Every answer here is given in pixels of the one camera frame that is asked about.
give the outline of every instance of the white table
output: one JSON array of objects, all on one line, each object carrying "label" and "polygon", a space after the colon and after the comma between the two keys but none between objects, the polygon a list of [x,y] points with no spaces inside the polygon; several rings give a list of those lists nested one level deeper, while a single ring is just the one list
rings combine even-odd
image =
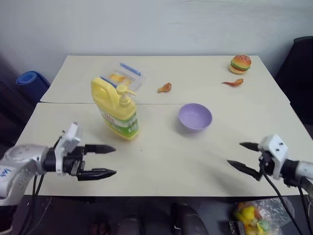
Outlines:
[{"label": "white table", "polygon": [[[68,56],[41,102],[93,103],[90,82],[123,62],[147,78],[137,92],[137,104],[209,103],[217,100],[277,105],[289,103],[261,59],[251,56],[251,68],[244,75],[233,74],[228,66],[233,56]],[[221,84],[243,78],[237,88]],[[173,84],[167,94],[157,89]]]},{"label": "white table", "polygon": [[[77,121],[84,129],[82,144],[106,143],[117,149],[86,157],[86,169],[105,167],[117,170],[116,175],[78,182],[75,177],[48,173],[41,195],[273,196],[275,192],[264,179],[257,182],[227,163],[227,159],[236,160],[257,169],[259,154],[238,143],[260,141],[277,133],[289,146],[292,158],[312,161],[313,141],[287,103],[266,106],[253,98],[244,106],[234,102],[215,99],[204,103],[213,121],[196,134],[179,126],[181,105],[138,105],[141,131],[133,141],[124,141],[109,130],[95,104],[39,103],[17,144],[52,146],[61,131]],[[298,194],[296,188],[287,188],[281,181],[275,184],[283,195]],[[31,194],[32,183],[29,185],[26,194]]]}]

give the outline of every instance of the rolled mat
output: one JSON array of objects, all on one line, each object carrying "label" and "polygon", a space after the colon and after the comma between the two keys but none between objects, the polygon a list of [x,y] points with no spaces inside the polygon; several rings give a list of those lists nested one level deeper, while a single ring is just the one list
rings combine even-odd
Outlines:
[{"label": "rolled mat", "polygon": [[49,82],[36,71],[22,74],[16,79],[16,84],[20,91],[35,104],[40,102],[41,97],[50,86]]}]

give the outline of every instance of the hamburger bun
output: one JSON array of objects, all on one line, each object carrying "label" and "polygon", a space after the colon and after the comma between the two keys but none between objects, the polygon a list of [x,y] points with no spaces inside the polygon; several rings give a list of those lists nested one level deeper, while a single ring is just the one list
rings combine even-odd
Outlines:
[{"label": "hamburger bun", "polygon": [[229,70],[236,74],[244,74],[251,66],[251,59],[247,55],[236,55],[230,62]]}]

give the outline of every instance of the plastic bowl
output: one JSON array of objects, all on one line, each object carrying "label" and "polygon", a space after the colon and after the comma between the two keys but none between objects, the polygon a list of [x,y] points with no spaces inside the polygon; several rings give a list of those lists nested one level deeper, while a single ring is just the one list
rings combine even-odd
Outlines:
[{"label": "plastic bowl", "polygon": [[186,104],[179,111],[179,120],[190,131],[201,131],[212,122],[211,112],[200,104]]}]

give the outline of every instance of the dish soap bottle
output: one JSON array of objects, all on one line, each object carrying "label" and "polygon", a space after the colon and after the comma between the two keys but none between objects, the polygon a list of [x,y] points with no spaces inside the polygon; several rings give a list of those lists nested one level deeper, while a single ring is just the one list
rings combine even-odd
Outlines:
[{"label": "dish soap bottle", "polygon": [[115,89],[100,77],[91,82],[91,93],[110,128],[119,136],[132,140],[138,134],[139,128],[136,105],[127,94],[135,93],[125,85],[118,85]]}]

